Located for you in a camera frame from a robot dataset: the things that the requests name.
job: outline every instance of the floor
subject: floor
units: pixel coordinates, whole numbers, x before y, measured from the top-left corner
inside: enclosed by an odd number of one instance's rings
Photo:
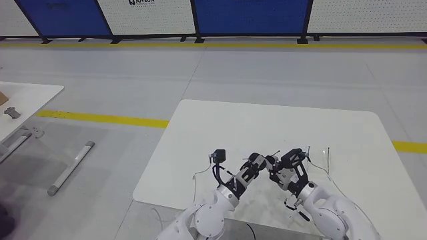
[[[373,43],[391,42],[419,44]],[[427,51],[1,47],[0,67],[1,81],[64,85],[47,109],[168,120],[180,100],[201,99],[373,111],[391,140],[427,142]],[[46,191],[64,165],[36,139],[1,165],[0,201],[19,222],[8,239],[155,239],[161,223],[154,206],[135,202],[132,193],[163,129],[33,119],[60,139],[57,148],[80,150],[87,141],[96,146],[54,197]],[[399,156],[427,205],[427,155]],[[164,221],[179,213],[155,208]],[[253,228],[259,239],[318,239]],[[251,237],[244,223],[229,222],[224,239]]]

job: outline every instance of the white workbench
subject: white workbench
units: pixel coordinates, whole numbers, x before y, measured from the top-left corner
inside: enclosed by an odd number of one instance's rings
[[[8,102],[0,106],[0,143],[20,129],[24,122],[42,109],[56,97],[64,86],[35,85],[31,83],[5,83],[0,81],[0,91]],[[11,119],[3,114],[8,107],[14,107],[21,114],[18,119]]]
[[[45,132],[38,128],[37,125],[33,124],[29,118],[46,106],[46,104],[53,100],[63,89],[64,86],[60,85],[6,83],[0,81],[0,91],[9,98],[8,102],[0,106],[0,153],[2,153],[0,163],[8,158],[8,156],[10,156],[10,154],[20,146],[20,144],[28,139],[31,134],[48,147],[57,146],[55,144],[55,140],[52,137],[45,135]],[[4,111],[8,107],[16,108],[16,111],[20,113],[21,116],[18,119],[12,119],[10,116],[4,114]],[[20,136],[10,146],[4,146],[3,142],[19,129],[25,129],[27,132]],[[66,170],[62,172],[56,182],[54,182],[54,184],[49,188],[48,194],[50,196],[56,194],[68,176],[70,176],[73,170],[94,145],[94,142],[87,142],[76,157],[70,157],[66,152],[55,150],[55,148],[47,150],[54,154],[56,158],[67,164]]]
[[[224,167],[237,173],[253,152],[279,156],[295,147],[330,147],[330,174],[371,218],[384,239],[425,239],[427,211],[378,116],[364,111],[312,109],[211,101],[182,101],[139,180],[136,201],[185,209],[193,201],[192,176],[207,155],[226,149]],[[338,193],[325,176],[309,178]],[[211,171],[197,176],[197,197],[217,186]],[[263,171],[229,218],[320,234],[284,206],[284,192]]]

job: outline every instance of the pegboard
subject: pegboard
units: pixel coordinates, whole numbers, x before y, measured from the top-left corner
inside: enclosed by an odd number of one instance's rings
[[[427,32],[427,0],[314,0],[308,33]]]
[[[94,0],[18,0],[42,35],[109,35]]]
[[[98,0],[115,35],[195,33],[190,0]]]
[[[0,0],[0,36],[38,36],[14,0]]]
[[[301,33],[308,0],[194,0],[200,33]]]

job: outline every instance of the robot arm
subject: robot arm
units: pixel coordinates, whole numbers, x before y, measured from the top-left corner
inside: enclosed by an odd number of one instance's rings
[[[303,208],[312,216],[318,230],[332,240],[380,239],[363,213],[346,197],[332,195],[323,187],[309,182],[298,199],[301,199]],[[325,199],[324,203],[316,207],[315,203],[321,199]]]
[[[306,157],[301,149],[291,150],[280,161],[277,157],[266,157],[270,179],[297,197],[294,207],[287,207],[296,210],[298,205],[302,205],[312,216],[318,230],[332,240],[380,239],[378,232],[353,202],[341,195],[333,195],[308,180],[302,165]],[[315,204],[321,199],[325,201],[317,207]]]
[[[270,179],[281,189],[290,191],[297,197],[294,208],[290,209],[296,210],[298,205],[302,205],[312,216],[314,225],[326,237],[332,240],[380,239],[375,228],[349,199],[332,195],[308,180],[302,165],[306,154],[301,149],[291,150],[281,160],[253,153],[240,168],[240,172],[226,183],[220,177],[220,169],[224,169],[220,163],[226,160],[225,150],[217,150],[212,157],[215,163],[212,169],[219,183],[213,201],[206,203],[201,200],[194,203],[164,229],[156,240],[218,240],[224,234],[227,212],[235,210],[248,185],[264,168],[270,172]],[[325,201],[317,207],[316,203],[321,199]]]
[[[213,174],[219,183],[213,201],[201,200],[187,208],[175,221],[164,229],[156,240],[216,240],[225,231],[224,221],[228,211],[234,211],[248,185],[266,167],[264,157],[252,154],[237,175],[224,183],[221,180],[220,163],[226,160],[226,151],[218,149],[211,156],[215,165]]]

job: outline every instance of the yellow stripe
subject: yellow stripe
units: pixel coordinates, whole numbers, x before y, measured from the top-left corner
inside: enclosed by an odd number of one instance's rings
[[[0,47],[40,47],[40,48],[125,48],[125,47],[223,47],[223,48],[298,48],[298,49],[427,49],[427,45],[377,45],[377,44],[267,44],[267,43],[74,43],[47,45],[29,43],[2,43]]]
[[[90,113],[76,113],[65,111],[42,110],[38,112],[38,117],[48,117],[56,119],[73,119],[76,121],[92,121],[96,123],[117,123],[122,125],[135,125],[154,128],[166,128],[169,121],[161,119],[144,119],[134,117],[122,117],[113,115],[100,115]],[[411,152],[427,154],[427,143],[412,143],[393,141],[394,148],[399,152]]]
[[[113,115],[100,115],[89,113],[76,113],[64,111],[42,110],[38,112],[38,117],[48,117],[56,119],[73,119],[76,121],[93,121],[96,123],[117,123],[124,125],[146,126],[155,128],[166,128],[169,121],[161,119],[144,119],[133,117],[121,117]]]
[[[399,152],[427,154],[427,143],[393,141],[393,145]]]

